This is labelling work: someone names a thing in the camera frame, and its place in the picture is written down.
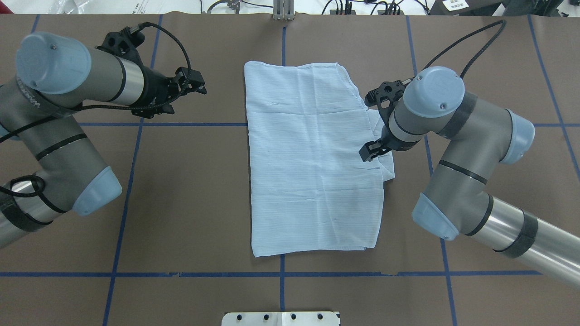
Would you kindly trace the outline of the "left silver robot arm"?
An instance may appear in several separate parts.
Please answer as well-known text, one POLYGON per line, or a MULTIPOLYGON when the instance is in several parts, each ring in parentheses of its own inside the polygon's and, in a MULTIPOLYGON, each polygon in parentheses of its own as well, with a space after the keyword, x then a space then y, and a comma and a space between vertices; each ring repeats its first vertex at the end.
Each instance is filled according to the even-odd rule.
POLYGON ((185 67, 164 76, 143 64, 137 48, 145 22, 108 33, 101 45, 34 32, 16 53, 16 76, 1 86, 1 140, 20 140, 41 166, 1 185, 1 247, 35 233, 73 211, 87 216, 122 193, 75 114, 90 109, 128 110, 151 119, 173 114, 172 103, 191 92, 207 93, 205 80, 185 67))

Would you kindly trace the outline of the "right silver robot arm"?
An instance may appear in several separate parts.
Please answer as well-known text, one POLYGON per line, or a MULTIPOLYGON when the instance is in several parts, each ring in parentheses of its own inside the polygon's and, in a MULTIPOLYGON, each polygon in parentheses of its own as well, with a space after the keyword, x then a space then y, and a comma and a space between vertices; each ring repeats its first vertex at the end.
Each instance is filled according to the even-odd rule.
POLYGON ((499 164, 514 164, 530 149, 530 121, 466 91, 463 79, 441 66, 384 82, 364 104, 376 106, 384 123, 380 138, 361 147, 364 162, 410 150, 429 133, 448 140, 412 211, 417 225, 444 240, 465 235, 579 287, 579 238, 485 191, 499 164))

